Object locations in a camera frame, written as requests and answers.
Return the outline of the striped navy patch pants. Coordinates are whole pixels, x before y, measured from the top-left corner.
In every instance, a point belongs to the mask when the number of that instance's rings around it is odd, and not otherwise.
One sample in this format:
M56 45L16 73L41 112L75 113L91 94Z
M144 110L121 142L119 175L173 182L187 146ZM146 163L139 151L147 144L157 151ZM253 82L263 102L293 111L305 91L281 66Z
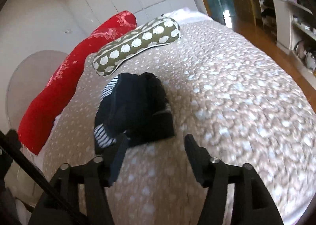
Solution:
M154 74L118 74L103 89L94 121L95 153L102 154L121 134L129 147L175 135L165 89Z

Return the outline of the red long pillow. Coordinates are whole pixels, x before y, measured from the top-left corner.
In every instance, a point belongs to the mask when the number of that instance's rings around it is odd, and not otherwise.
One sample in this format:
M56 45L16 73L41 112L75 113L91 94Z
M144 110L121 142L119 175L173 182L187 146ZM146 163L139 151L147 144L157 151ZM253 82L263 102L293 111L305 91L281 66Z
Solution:
M74 96L86 57L136 27L136 17L129 11L122 11L101 24L64 59L45 88L30 103L19 124L19 140L31 153L39 154L49 138L55 118Z

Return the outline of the beige rounded headboard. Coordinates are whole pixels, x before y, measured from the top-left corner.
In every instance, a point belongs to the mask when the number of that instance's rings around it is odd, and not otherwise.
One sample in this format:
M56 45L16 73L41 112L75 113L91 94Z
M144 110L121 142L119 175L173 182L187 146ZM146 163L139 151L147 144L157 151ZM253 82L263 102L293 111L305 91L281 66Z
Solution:
M17 66L9 80L5 98L9 128L18 129L30 103L67 56L62 51L42 50L29 55Z

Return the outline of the white shelf unit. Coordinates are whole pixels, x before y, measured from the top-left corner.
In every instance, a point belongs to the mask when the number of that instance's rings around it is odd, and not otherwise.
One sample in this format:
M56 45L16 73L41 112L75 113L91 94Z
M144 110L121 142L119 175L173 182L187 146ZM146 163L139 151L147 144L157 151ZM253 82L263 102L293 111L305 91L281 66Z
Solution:
M315 15L289 0L273 0L276 45L288 54L300 74L315 87Z

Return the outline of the olive hedgehog print pillow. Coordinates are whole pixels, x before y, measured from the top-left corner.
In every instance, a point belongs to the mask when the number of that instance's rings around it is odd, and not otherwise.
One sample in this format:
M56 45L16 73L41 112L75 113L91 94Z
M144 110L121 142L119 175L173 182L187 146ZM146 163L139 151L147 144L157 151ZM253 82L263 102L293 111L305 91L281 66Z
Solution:
M93 68L98 75L109 76L123 62L150 48L168 45L180 35L181 28L176 20L157 17L101 47L92 62Z

